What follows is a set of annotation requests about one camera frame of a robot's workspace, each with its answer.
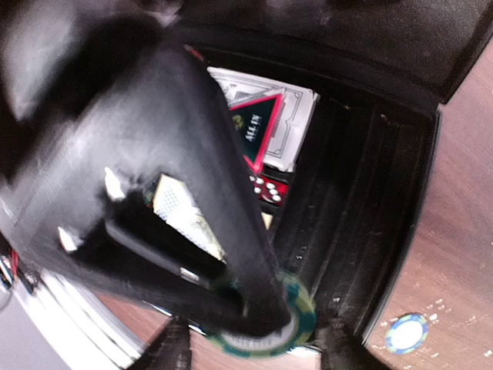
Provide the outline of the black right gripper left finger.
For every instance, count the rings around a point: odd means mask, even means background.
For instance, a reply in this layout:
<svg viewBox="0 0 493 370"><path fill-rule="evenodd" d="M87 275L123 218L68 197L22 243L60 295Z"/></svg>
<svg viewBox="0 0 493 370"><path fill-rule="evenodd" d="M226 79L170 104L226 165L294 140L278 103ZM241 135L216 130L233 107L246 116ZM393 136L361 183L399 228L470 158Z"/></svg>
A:
<svg viewBox="0 0 493 370"><path fill-rule="evenodd" d="M134 361L134 370L190 370L192 350L188 322L173 318Z"/></svg>

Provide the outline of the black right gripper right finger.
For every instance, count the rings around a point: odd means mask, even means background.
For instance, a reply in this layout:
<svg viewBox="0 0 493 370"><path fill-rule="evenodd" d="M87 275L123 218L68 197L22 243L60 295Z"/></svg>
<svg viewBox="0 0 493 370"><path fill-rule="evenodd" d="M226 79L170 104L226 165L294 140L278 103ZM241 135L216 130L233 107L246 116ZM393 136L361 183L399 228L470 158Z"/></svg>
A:
<svg viewBox="0 0 493 370"><path fill-rule="evenodd" d="M321 350L321 369L389 369L363 346L362 339L342 318L332 318L317 329L317 347Z"/></svg>

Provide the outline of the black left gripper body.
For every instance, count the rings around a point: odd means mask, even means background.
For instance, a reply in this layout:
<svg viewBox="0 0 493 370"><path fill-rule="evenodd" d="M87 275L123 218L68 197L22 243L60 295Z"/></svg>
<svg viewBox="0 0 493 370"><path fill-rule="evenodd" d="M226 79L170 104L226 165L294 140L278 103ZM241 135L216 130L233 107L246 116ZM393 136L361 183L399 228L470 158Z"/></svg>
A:
<svg viewBox="0 0 493 370"><path fill-rule="evenodd" d="M223 92L181 44L145 22L101 24L53 78L34 126L1 190L1 232L22 260L217 330L267 335L290 321ZM185 245L142 201L161 173L186 184L234 288L151 258Z"/></svg>

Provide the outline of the blue green 50 chip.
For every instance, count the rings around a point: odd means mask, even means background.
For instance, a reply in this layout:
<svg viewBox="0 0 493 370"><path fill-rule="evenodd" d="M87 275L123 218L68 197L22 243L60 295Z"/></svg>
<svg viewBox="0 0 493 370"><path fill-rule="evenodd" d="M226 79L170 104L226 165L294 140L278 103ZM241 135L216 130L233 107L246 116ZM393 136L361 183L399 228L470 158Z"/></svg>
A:
<svg viewBox="0 0 493 370"><path fill-rule="evenodd" d="M429 332L428 320L422 314L411 313L399 317L390 326L385 336L385 345L390 353L406 355L418 349Z"/></svg>

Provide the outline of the black poker set case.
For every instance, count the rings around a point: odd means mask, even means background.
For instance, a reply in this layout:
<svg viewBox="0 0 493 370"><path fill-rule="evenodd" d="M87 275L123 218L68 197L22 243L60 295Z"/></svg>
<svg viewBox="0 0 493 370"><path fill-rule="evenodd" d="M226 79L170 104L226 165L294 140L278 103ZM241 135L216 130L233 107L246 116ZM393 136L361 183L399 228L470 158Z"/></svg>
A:
<svg viewBox="0 0 493 370"><path fill-rule="evenodd" d="M185 1L215 66L319 94L283 215L280 263L319 316L367 337L401 271L441 114L492 37L490 1Z"/></svg>

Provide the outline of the triangular all-in button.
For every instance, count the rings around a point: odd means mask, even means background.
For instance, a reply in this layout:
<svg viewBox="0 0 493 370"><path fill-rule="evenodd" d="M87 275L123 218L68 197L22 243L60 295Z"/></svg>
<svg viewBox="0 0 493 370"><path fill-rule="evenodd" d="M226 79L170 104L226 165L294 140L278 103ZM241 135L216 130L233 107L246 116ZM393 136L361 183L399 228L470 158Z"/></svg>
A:
<svg viewBox="0 0 493 370"><path fill-rule="evenodd" d="M252 173L263 169L263 158L283 105L283 96L277 93L230 107L233 123L243 144L243 158Z"/></svg>

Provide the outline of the row of red dice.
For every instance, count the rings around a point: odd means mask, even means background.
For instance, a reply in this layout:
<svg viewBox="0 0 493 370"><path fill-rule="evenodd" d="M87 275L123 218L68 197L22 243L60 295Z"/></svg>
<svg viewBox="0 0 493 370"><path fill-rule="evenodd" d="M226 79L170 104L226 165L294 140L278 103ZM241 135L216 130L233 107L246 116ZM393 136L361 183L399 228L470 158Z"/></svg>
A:
<svg viewBox="0 0 493 370"><path fill-rule="evenodd" d="M289 185L274 178L259 175L249 175L253 184L253 192L259 200L281 207L287 197Z"/></svg>

